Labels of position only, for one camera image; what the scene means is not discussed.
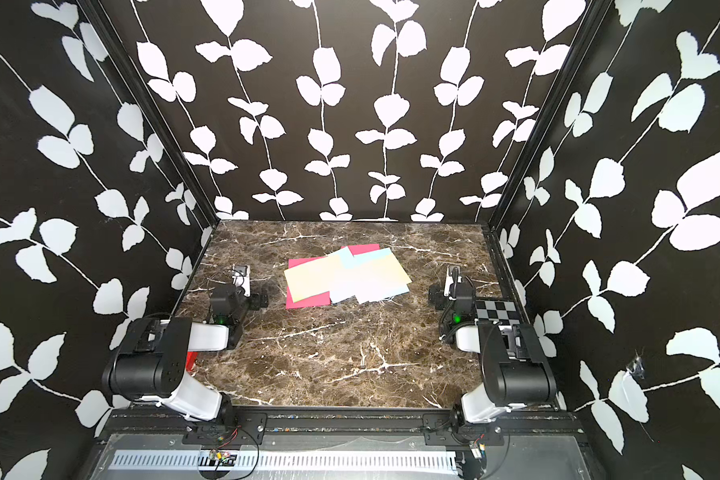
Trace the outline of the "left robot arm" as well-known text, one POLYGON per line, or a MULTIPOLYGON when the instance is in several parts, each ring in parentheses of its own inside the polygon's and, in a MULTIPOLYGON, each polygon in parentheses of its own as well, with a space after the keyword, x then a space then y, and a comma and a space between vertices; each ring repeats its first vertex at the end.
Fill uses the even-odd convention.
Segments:
POLYGON ((235 349, 246 315, 268 304, 264 290, 250 293, 242 286, 223 284, 212 291, 205 322, 154 315, 135 320, 104 369, 104 391, 131 401, 166 406, 189 420, 223 418, 228 398, 192 377, 186 367, 187 357, 235 349))

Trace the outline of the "green paper sheet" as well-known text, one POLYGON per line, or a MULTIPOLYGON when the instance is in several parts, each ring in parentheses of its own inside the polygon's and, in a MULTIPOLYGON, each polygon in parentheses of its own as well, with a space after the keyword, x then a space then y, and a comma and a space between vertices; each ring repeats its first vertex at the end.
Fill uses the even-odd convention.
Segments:
POLYGON ((325 257, 289 268, 285 279, 294 302, 330 293, 331 298, 347 298, 352 283, 355 257, 348 248, 342 248, 325 257))
POLYGON ((343 268, 334 277, 330 299, 339 303, 354 297, 368 303, 410 291, 411 279, 394 255, 386 255, 352 268, 343 268))

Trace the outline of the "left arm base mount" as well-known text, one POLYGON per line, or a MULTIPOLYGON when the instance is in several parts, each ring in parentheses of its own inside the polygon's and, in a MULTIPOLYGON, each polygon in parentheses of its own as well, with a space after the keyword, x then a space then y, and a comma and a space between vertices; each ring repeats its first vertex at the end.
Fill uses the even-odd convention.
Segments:
POLYGON ((192 426, 182 438, 182 444, 207 449, 238 448, 243 445, 260 446, 267 419, 266 413, 235 410, 223 423, 204 422, 192 426))

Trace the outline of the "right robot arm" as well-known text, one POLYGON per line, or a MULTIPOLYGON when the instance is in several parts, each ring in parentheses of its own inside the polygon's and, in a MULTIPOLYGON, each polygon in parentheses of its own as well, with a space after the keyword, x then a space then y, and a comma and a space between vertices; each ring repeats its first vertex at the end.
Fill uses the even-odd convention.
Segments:
POLYGON ((478 356, 481 383, 456 407, 461 423, 487 424, 513 411, 546 405, 557 384, 534 328, 516 304, 479 297, 465 277, 432 284, 428 302, 441 313, 440 340, 478 356))

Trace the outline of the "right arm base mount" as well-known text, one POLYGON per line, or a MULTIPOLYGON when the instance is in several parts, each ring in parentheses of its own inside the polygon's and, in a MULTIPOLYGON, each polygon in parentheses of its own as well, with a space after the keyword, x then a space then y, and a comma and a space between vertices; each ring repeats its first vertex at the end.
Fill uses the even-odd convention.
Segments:
POLYGON ((503 446, 501 429, 492 423, 468 423, 455 411, 428 413, 422 416, 421 432, 428 446, 471 448, 503 446))

